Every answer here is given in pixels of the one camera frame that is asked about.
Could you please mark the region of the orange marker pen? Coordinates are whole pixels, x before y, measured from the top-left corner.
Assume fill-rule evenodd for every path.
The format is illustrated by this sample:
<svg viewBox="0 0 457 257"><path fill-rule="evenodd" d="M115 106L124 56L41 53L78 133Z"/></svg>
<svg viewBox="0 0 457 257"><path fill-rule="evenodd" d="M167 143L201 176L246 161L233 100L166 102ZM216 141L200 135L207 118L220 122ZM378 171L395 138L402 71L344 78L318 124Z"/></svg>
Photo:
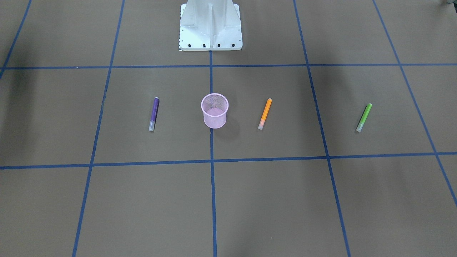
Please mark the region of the orange marker pen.
<svg viewBox="0 0 457 257"><path fill-rule="evenodd" d="M258 124L258 129L259 130L263 130L263 128L264 128L264 125L265 125L265 122L266 122L266 119L267 119L271 104L272 104L272 99L268 98L267 101L266 101L265 107L264 107L264 111L263 111L262 116L261 116L261 120L260 120L260 122Z"/></svg>

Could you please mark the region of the purple marker pen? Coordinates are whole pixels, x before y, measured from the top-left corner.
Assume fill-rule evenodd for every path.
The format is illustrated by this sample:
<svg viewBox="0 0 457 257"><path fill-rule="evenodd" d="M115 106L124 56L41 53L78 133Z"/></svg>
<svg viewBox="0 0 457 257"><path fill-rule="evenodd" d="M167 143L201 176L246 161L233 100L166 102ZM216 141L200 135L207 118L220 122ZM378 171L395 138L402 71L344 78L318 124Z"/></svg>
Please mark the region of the purple marker pen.
<svg viewBox="0 0 457 257"><path fill-rule="evenodd" d="M156 119L157 119L159 104L160 104L160 99L158 97L155 97L154 102L153 102L152 111L151 111L150 125L148 128L149 132L153 132L155 130L155 123L156 123Z"/></svg>

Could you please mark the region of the green marker pen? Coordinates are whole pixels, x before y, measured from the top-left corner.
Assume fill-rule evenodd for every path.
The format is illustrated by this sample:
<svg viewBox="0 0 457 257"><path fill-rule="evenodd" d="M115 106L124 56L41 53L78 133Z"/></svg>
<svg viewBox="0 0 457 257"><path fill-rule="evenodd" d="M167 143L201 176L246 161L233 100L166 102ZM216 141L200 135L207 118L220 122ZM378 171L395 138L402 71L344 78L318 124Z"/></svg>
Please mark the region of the green marker pen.
<svg viewBox="0 0 457 257"><path fill-rule="evenodd" d="M367 118L368 118L368 116L370 114L371 109L372 109L372 104L367 104L367 106L365 107L365 109L364 109L364 111L363 111L363 113L361 115L359 123L358 123L358 125L356 127L356 132L357 133L360 133L362 131L362 129L363 129L365 123L366 123L366 120L367 120Z"/></svg>

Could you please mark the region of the pink mesh pen holder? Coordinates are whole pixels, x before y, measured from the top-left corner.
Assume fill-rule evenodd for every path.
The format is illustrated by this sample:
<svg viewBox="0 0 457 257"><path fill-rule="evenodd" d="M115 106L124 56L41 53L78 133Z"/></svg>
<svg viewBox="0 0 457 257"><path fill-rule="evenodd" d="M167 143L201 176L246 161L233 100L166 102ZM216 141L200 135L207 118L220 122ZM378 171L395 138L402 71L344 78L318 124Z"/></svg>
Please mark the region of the pink mesh pen holder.
<svg viewBox="0 0 457 257"><path fill-rule="evenodd" d="M229 102L222 94L211 93L204 96L201 101L204 123L212 129L219 129L225 125L228 109Z"/></svg>

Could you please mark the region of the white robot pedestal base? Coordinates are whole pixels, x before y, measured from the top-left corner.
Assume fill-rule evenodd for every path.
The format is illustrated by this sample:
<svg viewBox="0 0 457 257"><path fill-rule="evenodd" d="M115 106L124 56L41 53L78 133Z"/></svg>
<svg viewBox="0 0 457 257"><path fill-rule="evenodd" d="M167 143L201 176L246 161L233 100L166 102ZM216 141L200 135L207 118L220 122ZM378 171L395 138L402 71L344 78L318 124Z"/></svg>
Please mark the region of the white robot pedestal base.
<svg viewBox="0 0 457 257"><path fill-rule="evenodd" d="M237 51L243 48L241 14L231 0L188 0L180 8L179 50Z"/></svg>

